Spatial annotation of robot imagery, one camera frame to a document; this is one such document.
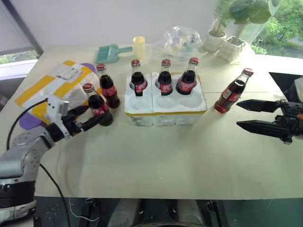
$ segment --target black cable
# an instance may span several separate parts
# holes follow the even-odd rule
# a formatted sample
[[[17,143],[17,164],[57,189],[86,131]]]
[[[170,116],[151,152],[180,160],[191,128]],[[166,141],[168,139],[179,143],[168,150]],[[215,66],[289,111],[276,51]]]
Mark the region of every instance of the black cable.
[[[17,118],[16,120],[14,121],[13,125],[11,126],[10,130],[9,130],[9,134],[8,134],[8,138],[6,140],[6,151],[9,150],[9,144],[10,144],[10,137],[14,131],[14,128],[17,124],[17,122],[20,120],[20,118],[27,112],[29,111],[31,108],[37,106],[37,105],[40,105],[41,103],[44,103],[47,101],[47,98],[38,102],[38,103],[35,103],[33,104],[32,106],[30,106],[29,108],[27,108],[26,110],[24,110]],[[69,211],[68,211],[68,207],[67,207],[67,203],[64,199],[64,196],[63,196],[63,193],[59,187],[59,185],[57,184],[57,182],[54,180],[54,178],[52,177],[52,175],[47,171],[47,169],[44,167],[44,165],[42,165],[40,163],[40,167],[45,171],[45,173],[48,175],[48,177],[52,180],[52,182],[54,183],[54,185],[57,187],[58,189],[58,192],[61,196],[61,199],[62,199],[62,202],[63,202],[63,205],[64,205],[64,208],[65,208],[65,214],[66,214],[66,218],[67,218],[67,226],[68,227],[71,227],[71,219],[70,219],[70,214],[69,214]]]

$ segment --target potted plant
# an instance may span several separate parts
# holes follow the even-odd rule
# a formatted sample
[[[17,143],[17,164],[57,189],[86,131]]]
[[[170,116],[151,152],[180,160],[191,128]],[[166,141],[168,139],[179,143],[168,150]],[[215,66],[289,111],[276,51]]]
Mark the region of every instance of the potted plant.
[[[271,18],[268,0],[236,0],[229,8],[230,18],[239,25],[236,36],[225,40],[217,56],[228,62],[237,59],[245,41],[240,39],[248,24],[264,24]]]
[[[214,12],[215,23],[213,29],[208,31],[207,37],[202,46],[206,51],[217,52],[223,41],[226,39],[224,29],[230,21],[228,9],[233,1],[234,0],[218,0]]]

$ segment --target yellow cup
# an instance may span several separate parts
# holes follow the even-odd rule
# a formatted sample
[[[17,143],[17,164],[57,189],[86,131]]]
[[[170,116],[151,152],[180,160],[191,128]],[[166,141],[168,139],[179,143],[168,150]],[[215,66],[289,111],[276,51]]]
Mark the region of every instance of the yellow cup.
[[[143,36],[137,36],[133,38],[134,54],[136,58],[142,59],[145,57],[145,38]]]

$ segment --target teal dustpan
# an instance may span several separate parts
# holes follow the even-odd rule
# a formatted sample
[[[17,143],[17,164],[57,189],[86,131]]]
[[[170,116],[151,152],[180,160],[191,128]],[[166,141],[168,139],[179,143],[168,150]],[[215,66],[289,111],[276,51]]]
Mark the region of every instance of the teal dustpan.
[[[99,47],[96,63],[114,63],[119,60],[119,53],[132,51],[131,46],[119,48],[118,45],[108,45]]]

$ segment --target purple object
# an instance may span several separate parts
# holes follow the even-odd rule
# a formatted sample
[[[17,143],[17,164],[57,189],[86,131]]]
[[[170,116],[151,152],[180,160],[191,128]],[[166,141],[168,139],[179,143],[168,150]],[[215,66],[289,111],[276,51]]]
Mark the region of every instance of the purple object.
[[[89,68],[90,70],[92,70],[95,74],[97,74],[96,67],[95,67],[93,64],[90,64],[90,63],[82,63],[81,65],[86,66],[87,68]]]
[[[30,113],[25,113],[21,117],[19,124],[20,124],[21,128],[23,128],[25,130],[30,130],[37,126],[46,126],[46,124],[43,121],[41,121],[40,119],[31,115]]]

